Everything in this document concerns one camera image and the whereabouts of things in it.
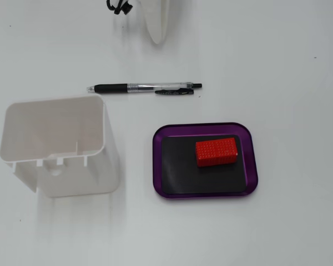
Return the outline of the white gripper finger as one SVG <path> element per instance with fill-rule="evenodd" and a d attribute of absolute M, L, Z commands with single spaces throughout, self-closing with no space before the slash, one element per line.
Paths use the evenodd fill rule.
<path fill-rule="evenodd" d="M 165 38 L 166 33 L 167 33 L 169 10 L 170 10 L 170 0 L 161 0 L 160 1 L 160 14 L 161 14 L 162 39 Z"/>
<path fill-rule="evenodd" d="M 160 44 L 166 35 L 166 1 L 144 0 L 142 10 L 152 41 Z"/>

